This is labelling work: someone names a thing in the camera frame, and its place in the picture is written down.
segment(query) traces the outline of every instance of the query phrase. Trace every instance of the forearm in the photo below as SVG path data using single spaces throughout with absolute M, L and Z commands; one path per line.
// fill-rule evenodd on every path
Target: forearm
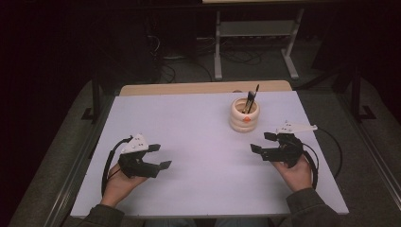
M 340 226 L 339 215 L 331 209 L 312 189 L 303 189 L 287 198 L 292 226 Z
M 99 204 L 91 209 L 79 227 L 117 227 L 121 225 L 123 217 L 122 211 Z

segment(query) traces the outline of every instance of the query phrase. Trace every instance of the background desk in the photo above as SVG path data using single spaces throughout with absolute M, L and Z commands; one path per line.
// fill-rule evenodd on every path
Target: background desk
M 261 90 L 267 90 L 265 84 L 268 83 L 260 85 Z M 197 86 L 185 85 L 189 89 Z M 228 119 L 232 101 L 245 95 L 117 97 L 71 215 L 86 216 L 100 201 L 101 175 L 109 150 L 138 132 L 150 144 L 162 145 L 160 151 L 145 156 L 146 162 L 172 160 L 172 164 L 119 204 L 118 208 L 127 216 L 212 218 L 287 214 L 288 187 L 272 165 L 251 152 L 250 143 L 277 147 L 277 143 L 264 139 L 263 132 L 274 131 L 285 120 L 308 124 L 304 109 L 295 92 L 259 92 L 258 126 L 252 132 L 240 133 L 231 129 Z M 318 153 L 319 194 L 337 212 L 348 213 L 314 133 L 303 132 L 297 137 Z

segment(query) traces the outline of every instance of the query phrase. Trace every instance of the white plastic mount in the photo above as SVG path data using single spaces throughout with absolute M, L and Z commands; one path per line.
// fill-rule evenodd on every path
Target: white plastic mount
M 149 144 L 142 134 L 136 134 L 129 143 L 121 150 L 121 153 L 132 153 L 149 149 Z
M 291 123 L 287 122 L 284 124 L 284 126 L 277 128 L 276 133 L 296 133 L 296 132 L 301 132 L 301 131 L 314 131 L 318 127 L 316 125 L 310 126 L 310 125 L 303 125 L 303 124 L 297 124 L 297 123 Z

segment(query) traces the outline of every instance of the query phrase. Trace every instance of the orange label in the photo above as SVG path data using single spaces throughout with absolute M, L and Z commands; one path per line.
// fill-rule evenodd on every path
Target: orange label
M 245 116 L 244 119 L 242 119 L 243 122 L 248 123 L 251 121 L 251 119 L 248 116 Z

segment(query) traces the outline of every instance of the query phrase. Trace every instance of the ribbed ceramic cup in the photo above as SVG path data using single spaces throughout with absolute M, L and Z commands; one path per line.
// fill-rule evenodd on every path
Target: ribbed ceramic cup
M 235 131 L 249 132 L 256 128 L 260 114 L 259 104 L 253 102 L 250 113 L 242 113 L 247 103 L 246 97 L 241 97 L 231 104 L 230 125 Z

